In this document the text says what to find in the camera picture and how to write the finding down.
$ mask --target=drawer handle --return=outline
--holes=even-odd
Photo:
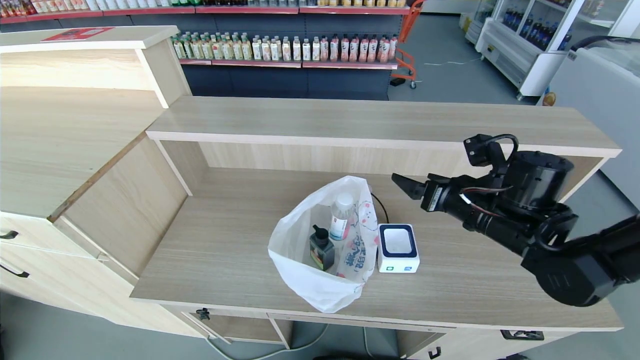
[[[4,235],[0,235],[0,239],[9,240],[9,239],[15,238],[16,236],[18,236],[18,232],[11,230],[11,231],[9,231],[8,233],[6,233]]]
[[[542,341],[545,339],[545,335],[541,331],[509,331],[509,330],[500,330],[502,337],[507,340],[534,340],[534,341]]]
[[[10,269],[7,269],[2,265],[0,265],[0,268],[5,269],[6,271],[10,272],[13,275],[16,275],[17,277],[29,277],[29,273],[25,271],[23,271],[21,274],[18,274],[17,272],[12,272]]]
[[[209,310],[206,307],[196,310],[196,314],[198,314],[201,320],[211,320],[209,317]]]
[[[429,350],[429,358],[431,360],[435,359],[436,357],[442,355],[442,349],[440,347],[436,347],[436,353],[432,353],[431,350]]]

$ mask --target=black bottle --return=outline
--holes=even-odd
[[[314,225],[316,232],[311,234],[310,247],[311,259],[322,271],[327,271],[333,266],[335,258],[335,248],[333,243],[329,241],[329,231]]]

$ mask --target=refrigerator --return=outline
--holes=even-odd
[[[640,208],[640,40],[589,37],[573,45],[538,106],[577,109],[622,152],[601,168]]]

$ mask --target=black cable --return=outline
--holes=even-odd
[[[371,193],[371,196],[373,196],[378,201],[380,206],[382,206],[382,210],[385,211],[385,218],[387,218],[387,224],[389,224],[389,215],[387,214],[387,209],[385,209],[385,206],[382,204],[382,201],[380,201],[380,199],[378,199],[378,197],[373,193]]]
[[[511,154],[509,154],[509,157],[507,158],[507,162],[511,161],[511,158],[513,157],[513,155],[516,153],[516,151],[518,151],[518,138],[515,135],[512,134],[500,134],[500,135],[496,135],[492,138],[489,138],[485,141],[483,141],[483,144],[488,144],[490,142],[496,142],[498,140],[502,140],[502,139],[509,139],[511,140],[511,142],[513,142],[513,150],[511,151]]]

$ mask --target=power cord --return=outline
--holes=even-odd
[[[382,201],[380,201],[380,199],[378,199],[378,197],[374,193],[371,193],[371,196],[373,196],[374,199],[376,199],[378,203],[380,203],[380,206],[382,206],[382,210],[385,211],[385,218],[387,218],[387,224],[389,224],[389,215],[387,214],[387,209],[385,209],[384,204],[382,204]]]
[[[364,335],[364,349],[367,351],[367,355],[369,355],[369,357],[371,359],[375,359],[376,357],[371,355],[371,352],[369,351],[369,344],[367,342],[367,328],[366,327],[362,327],[362,334]]]
[[[301,347],[298,347],[298,348],[292,348],[292,349],[286,349],[286,348],[284,348],[284,349],[282,349],[282,350],[278,350],[278,351],[276,351],[276,352],[272,352],[272,353],[270,353],[270,354],[266,354],[266,355],[263,355],[263,356],[260,356],[260,357],[254,357],[254,358],[252,358],[252,359],[245,359],[245,360],[263,360],[263,359],[267,359],[267,358],[269,358],[269,357],[271,357],[271,356],[274,356],[274,355],[277,355],[277,354],[281,354],[281,353],[283,353],[283,352],[299,351],[299,350],[302,350],[302,349],[308,348],[308,347],[312,346],[313,344],[317,343],[317,342],[320,340],[320,338],[322,338],[322,337],[324,336],[324,334],[326,333],[326,330],[327,330],[328,328],[329,328],[329,324],[326,324],[326,325],[325,325],[325,327],[324,327],[324,330],[322,330],[322,333],[321,333],[321,334],[320,334],[320,335],[319,335],[319,336],[318,336],[314,341],[311,341],[310,343],[308,343],[308,344],[306,344],[306,345],[303,345],[303,346],[301,346]],[[207,344],[209,344],[209,346],[211,346],[212,348],[216,349],[216,351],[217,351],[220,355],[222,355],[222,357],[224,357],[225,359],[227,359],[227,360],[237,360],[237,359],[234,359],[233,357],[230,357],[229,355],[226,355],[226,354],[225,354],[222,350],[220,350],[220,348],[218,348],[214,343],[212,343],[211,341],[209,341],[209,339],[208,339],[208,338],[207,338],[206,340],[207,340]]]

